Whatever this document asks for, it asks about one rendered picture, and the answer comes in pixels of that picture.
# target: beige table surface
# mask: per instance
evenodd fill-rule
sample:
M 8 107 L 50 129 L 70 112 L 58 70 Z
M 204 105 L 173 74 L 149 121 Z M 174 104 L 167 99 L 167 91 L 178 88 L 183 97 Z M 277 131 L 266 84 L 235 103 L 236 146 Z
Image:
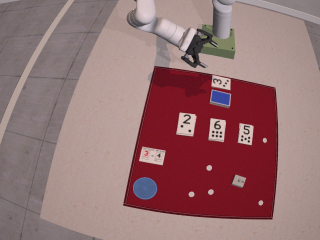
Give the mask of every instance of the beige table surface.
M 156 16 L 211 24 L 211 0 L 156 0 Z M 320 73 L 302 20 L 235 3 L 235 57 L 181 60 L 177 47 L 131 27 L 119 0 L 84 67 L 60 132 L 41 218 L 105 240 L 315 240 L 320 236 Z M 165 214 L 123 206 L 154 66 L 276 88 L 278 173 L 272 220 Z

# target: white card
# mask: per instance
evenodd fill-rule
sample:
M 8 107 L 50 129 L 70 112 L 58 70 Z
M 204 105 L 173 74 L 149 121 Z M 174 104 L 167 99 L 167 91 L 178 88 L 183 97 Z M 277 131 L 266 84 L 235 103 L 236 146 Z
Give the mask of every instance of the white card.
M 234 175 L 233 181 L 232 181 L 232 186 L 236 186 L 239 188 L 243 188 L 245 185 L 246 178 L 243 176 L 239 175 Z
M 249 124 L 239 123 L 238 143 L 252 146 L 254 137 L 254 126 Z
M 165 160 L 165 150 L 154 149 L 143 146 L 140 154 L 140 162 L 163 165 Z
M 226 120 L 210 118 L 209 140 L 225 141 Z
M 196 120 L 197 116 L 195 114 L 180 112 L 176 134 L 193 137 L 195 133 Z
M 212 75 L 211 87 L 231 90 L 231 79 L 223 76 Z

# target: green base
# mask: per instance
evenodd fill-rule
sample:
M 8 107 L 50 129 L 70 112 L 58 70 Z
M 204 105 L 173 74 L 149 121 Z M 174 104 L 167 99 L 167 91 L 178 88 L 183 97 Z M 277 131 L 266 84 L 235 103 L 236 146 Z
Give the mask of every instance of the green base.
M 202 30 L 213 35 L 212 25 L 202 24 Z M 213 46 L 210 43 L 203 45 L 201 54 L 209 54 L 227 59 L 234 59 L 236 53 L 235 43 L 235 30 L 231 28 L 230 36 L 227 39 L 220 39 L 213 35 L 212 40 L 218 44 L 218 47 Z

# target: blue circle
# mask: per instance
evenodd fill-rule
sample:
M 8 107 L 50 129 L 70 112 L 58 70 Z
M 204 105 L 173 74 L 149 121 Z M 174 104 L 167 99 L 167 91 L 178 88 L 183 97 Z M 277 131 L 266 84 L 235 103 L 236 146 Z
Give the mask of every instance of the blue circle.
M 141 177 L 133 184 L 134 194 L 143 200 L 153 198 L 157 193 L 157 184 L 151 178 Z

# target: green mounting block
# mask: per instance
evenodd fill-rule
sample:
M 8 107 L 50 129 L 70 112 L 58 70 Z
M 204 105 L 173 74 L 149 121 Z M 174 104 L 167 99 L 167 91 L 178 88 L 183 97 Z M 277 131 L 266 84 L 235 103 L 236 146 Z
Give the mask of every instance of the green mounting block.
M 202 24 L 202 30 L 213 35 L 212 25 Z M 235 30 L 231 28 L 230 36 L 227 39 L 220 39 L 213 35 L 212 40 L 218 44 L 218 47 L 213 46 L 210 43 L 203 45 L 201 49 L 201 54 L 209 54 L 218 57 L 223 57 L 227 59 L 234 59 L 236 53 L 236 43 L 235 43 Z

